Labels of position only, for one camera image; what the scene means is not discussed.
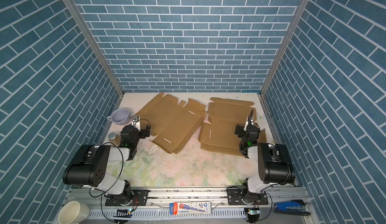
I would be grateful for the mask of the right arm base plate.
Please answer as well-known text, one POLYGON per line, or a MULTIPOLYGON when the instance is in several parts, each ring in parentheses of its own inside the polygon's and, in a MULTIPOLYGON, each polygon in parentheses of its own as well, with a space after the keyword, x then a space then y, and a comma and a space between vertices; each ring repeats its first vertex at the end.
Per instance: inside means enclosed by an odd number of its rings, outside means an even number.
POLYGON ((248 190, 239 187, 226 188, 228 205, 268 205, 267 196, 265 194, 251 193, 248 190))

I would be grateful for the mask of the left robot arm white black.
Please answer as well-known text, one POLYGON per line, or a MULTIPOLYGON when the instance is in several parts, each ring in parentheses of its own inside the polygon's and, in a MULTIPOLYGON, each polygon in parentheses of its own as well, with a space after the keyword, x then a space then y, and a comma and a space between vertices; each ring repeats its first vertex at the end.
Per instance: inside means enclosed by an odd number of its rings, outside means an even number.
POLYGON ((138 129, 138 124, 137 121, 122 129, 119 145, 112 142, 100 146, 81 145, 63 174, 64 184, 88 186, 100 191, 100 197, 106 198, 108 207, 145 206, 148 190, 132 190, 129 181, 107 172, 110 162, 120 161, 121 175, 125 162, 134 159, 139 140, 150 136, 151 125, 138 129))

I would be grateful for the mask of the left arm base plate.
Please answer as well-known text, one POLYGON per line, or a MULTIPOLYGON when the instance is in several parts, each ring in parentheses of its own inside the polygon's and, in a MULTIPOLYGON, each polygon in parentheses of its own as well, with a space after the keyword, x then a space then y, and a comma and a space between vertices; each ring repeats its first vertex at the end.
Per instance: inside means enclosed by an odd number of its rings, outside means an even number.
POLYGON ((120 195, 106 195, 105 206, 107 207, 124 207, 124 206, 145 206, 148 199, 149 190, 134 189, 128 196, 125 193, 120 195))

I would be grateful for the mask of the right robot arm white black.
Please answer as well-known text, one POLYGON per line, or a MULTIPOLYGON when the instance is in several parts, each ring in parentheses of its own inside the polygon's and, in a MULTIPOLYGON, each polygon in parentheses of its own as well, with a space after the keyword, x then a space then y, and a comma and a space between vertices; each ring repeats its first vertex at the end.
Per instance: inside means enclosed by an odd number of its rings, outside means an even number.
POLYGON ((241 198, 247 205, 260 203, 266 189, 276 185, 293 184, 296 178, 287 147, 282 144, 258 142, 260 133, 260 128, 252 123, 245 127, 236 125, 235 128, 235 135, 241 139, 241 154, 245 158, 258 161, 258 174, 245 179, 242 185, 241 198))

